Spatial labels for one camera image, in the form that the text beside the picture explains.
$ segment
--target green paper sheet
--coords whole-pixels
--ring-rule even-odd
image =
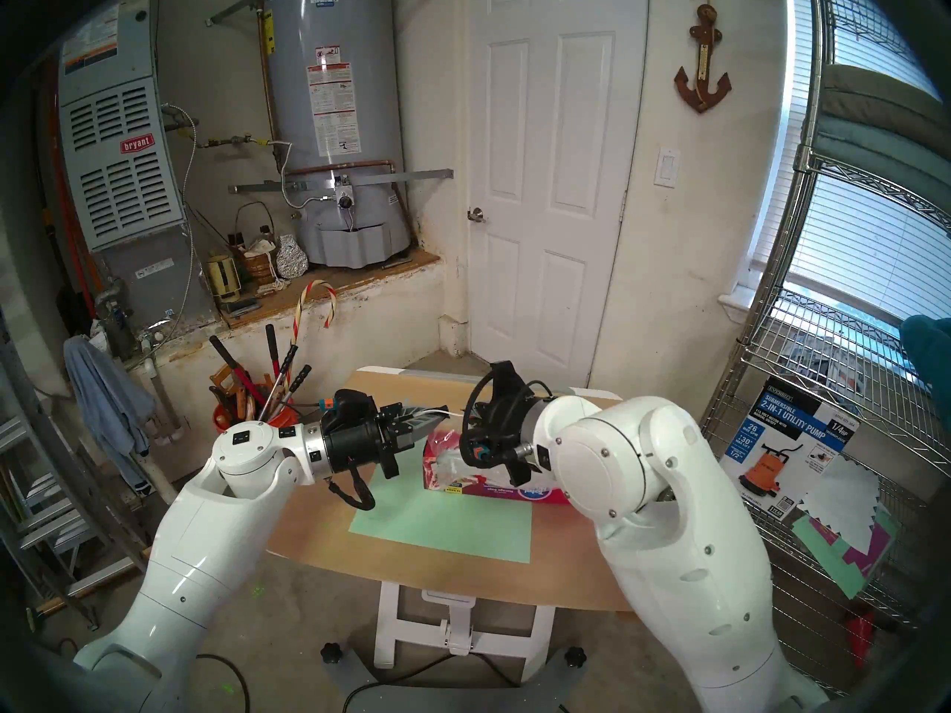
[[[894,539],[898,533],[898,527],[888,512],[882,511],[881,508],[882,507],[879,507],[875,512],[875,521],[881,524],[892,539]],[[808,513],[793,523],[792,533],[798,536],[800,541],[805,544],[805,548],[811,552],[812,556],[816,558],[816,561],[828,572],[829,577],[835,581],[835,584],[842,589],[846,598],[854,598],[861,592],[861,589],[866,586],[868,578],[864,577],[855,565],[851,563],[846,564],[843,560],[843,555],[849,550],[849,544],[842,539],[842,537],[836,539],[834,544],[829,544],[825,541],[825,537],[822,537],[815,527],[810,524]],[[879,562],[882,561],[885,554],[887,554],[887,551],[882,553]]]
[[[377,467],[370,480],[377,507],[357,511],[350,530],[433,550],[528,563],[532,504],[427,491],[422,487],[423,444],[397,455],[398,477],[387,480]]]

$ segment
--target bryant logo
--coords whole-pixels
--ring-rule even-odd
[[[149,132],[148,135],[139,135],[137,138],[129,138],[128,140],[122,141],[119,144],[119,151],[122,153],[137,153],[140,150],[145,150],[147,147],[155,145],[155,138],[152,137],[152,133]]]

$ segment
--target metal wire shelving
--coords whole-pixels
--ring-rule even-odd
[[[836,29],[850,29],[896,53],[905,41],[867,0],[811,0],[812,59],[802,141],[775,243],[743,331],[710,399],[701,428],[718,457],[749,413],[738,397],[750,372],[759,371],[810,391],[851,411],[861,430],[893,439],[926,463],[951,476],[951,439],[941,426],[927,386],[915,372],[896,336],[811,297],[786,289],[786,276],[803,231],[819,176],[857,185],[901,204],[951,233],[951,214],[933,202],[881,176],[813,150],[819,115],[822,72],[833,62]],[[861,675],[844,625],[846,618],[871,608],[876,629],[870,654],[893,653],[918,627],[927,596],[929,563],[934,556],[935,516],[914,494],[879,472],[880,503],[899,525],[899,533],[874,576],[854,601],[846,599],[820,564],[792,533],[793,511],[778,521],[747,503],[773,565],[774,623],[790,664],[842,694]]]

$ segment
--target orange bucket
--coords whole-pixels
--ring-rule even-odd
[[[255,386],[259,391],[264,391],[268,393],[267,385],[264,383],[255,383]],[[289,403],[293,403],[294,399],[288,399]],[[221,404],[215,406],[215,411],[211,414],[211,420],[215,425],[215,431],[219,434],[224,434],[225,429],[221,429],[219,422],[228,421],[228,414],[224,412],[224,409],[221,407]],[[274,414],[271,418],[267,420],[267,423],[272,427],[290,427],[299,423],[298,413],[294,411],[290,406],[284,406],[277,414]]]

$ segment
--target anchor decoration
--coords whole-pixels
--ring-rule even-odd
[[[698,113],[703,113],[720,104],[723,98],[727,96],[727,92],[732,89],[732,85],[730,85],[730,76],[724,73],[716,84],[716,91],[712,94],[708,91],[710,85],[710,58],[713,55],[713,46],[723,40],[723,33],[713,27],[713,23],[716,22],[716,10],[713,5],[710,5],[710,0],[707,0],[705,5],[697,7],[697,17],[700,18],[700,24],[691,27],[691,37],[700,44],[697,52],[695,88],[690,89],[687,86],[687,72],[683,66],[680,66],[680,70],[674,76],[673,83],[677,86],[681,98],[696,109]]]

